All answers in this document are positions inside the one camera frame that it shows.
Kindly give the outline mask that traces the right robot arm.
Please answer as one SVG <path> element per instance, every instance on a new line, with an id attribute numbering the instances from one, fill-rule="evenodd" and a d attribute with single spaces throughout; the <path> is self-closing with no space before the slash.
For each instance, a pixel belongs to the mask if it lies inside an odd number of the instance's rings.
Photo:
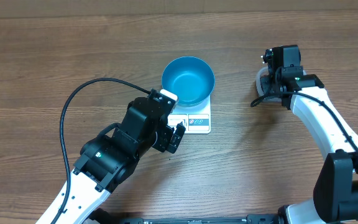
<path id="1" fill-rule="evenodd" d="M 301 66 L 297 45 L 267 49 L 267 75 L 257 76 L 259 97 L 278 100 L 305 125 L 324 159 L 311 199 L 284 205 L 275 223 L 343 223 L 358 220 L 358 135 L 329 99 L 322 81 Z"/>

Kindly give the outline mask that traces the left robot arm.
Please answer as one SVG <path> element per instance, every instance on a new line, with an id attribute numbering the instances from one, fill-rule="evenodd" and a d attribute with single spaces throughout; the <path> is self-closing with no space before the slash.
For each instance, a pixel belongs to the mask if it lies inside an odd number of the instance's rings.
<path id="1" fill-rule="evenodd" d="M 137 167 L 152 147 L 175 153 L 182 124 L 167 122 L 177 96 L 138 97 L 129 103 L 122 123 L 113 123 L 88 141 L 70 173 L 70 184 L 39 218 L 39 223 L 83 223 Z"/>

